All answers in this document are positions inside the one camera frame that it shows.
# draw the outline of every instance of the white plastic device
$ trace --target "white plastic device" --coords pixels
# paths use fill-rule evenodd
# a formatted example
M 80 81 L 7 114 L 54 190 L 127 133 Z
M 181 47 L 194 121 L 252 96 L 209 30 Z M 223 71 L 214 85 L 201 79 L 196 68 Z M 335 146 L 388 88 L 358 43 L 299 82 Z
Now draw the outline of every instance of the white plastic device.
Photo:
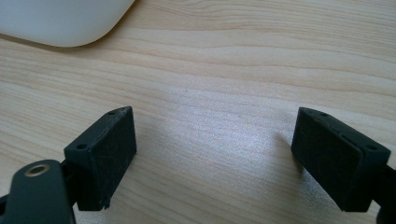
M 57 47 L 107 34 L 134 0 L 0 0 L 0 34 Z

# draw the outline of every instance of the black block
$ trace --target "black block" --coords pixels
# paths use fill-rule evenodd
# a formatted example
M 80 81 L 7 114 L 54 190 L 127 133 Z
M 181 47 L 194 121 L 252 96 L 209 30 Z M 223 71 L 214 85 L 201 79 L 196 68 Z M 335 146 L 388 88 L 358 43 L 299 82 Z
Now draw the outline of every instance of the black block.
M 301 107 L 291 151 L 343 211 L 366 212 L 390 151 L 345 123 Z
M 110 199 L 136 153 L 130 106 L 104 114 L 64 149 L 65 161 L 78 179 L 78 209 L 99 211 Z

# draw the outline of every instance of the round hole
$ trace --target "round hole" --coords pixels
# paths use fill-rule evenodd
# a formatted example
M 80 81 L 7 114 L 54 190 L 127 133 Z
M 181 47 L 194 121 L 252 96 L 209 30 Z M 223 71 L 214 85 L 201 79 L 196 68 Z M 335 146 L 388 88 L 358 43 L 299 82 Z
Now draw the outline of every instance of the round hole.
M 87 147 L 87 144 L 79 144 L 78 146 L 77 146 L 77 149 L 84 149 L 84 148 L 86 148 Z
M 370 148 L 371 150 L 377 150 L 378 148 L 376 148 L 375 146 L 367 146 L 368 148 Z
M 42 174 L 46 173 L 49 169 L 50 169 L 49 165 L 39 164 L 39 165 L 31 167 L 29 170 L 27 170 L 25 175 L 28 177 L 42 175 Z

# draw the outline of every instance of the wooden table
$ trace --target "wooden table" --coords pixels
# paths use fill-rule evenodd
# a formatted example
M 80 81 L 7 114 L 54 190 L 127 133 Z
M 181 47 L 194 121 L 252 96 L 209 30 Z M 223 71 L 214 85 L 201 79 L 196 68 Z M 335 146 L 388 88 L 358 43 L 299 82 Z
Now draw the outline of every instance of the wooden table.
M 140 0 L 80 48 L 0 35 L 0 195 L 131 105 L 138 154 L 78 223 L 375 223 L 376 203 L 341 212 L 290 143 L 306 106 L 395 149 L 395 71 L 393 0 Z

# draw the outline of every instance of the light wood surface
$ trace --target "light wood surface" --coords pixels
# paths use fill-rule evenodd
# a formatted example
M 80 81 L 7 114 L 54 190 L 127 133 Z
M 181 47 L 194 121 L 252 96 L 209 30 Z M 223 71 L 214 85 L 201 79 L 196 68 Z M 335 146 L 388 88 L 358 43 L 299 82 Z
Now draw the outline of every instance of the light wood surface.
M 341 212 L 290 143 L 306 106 L 396 149 L 395 71 L 394 0 L 140 0 L 80 48 L 0 35 L 0 195 L 131 105 L 138 154 L 78 223 L 375 223 L 376 203 Z

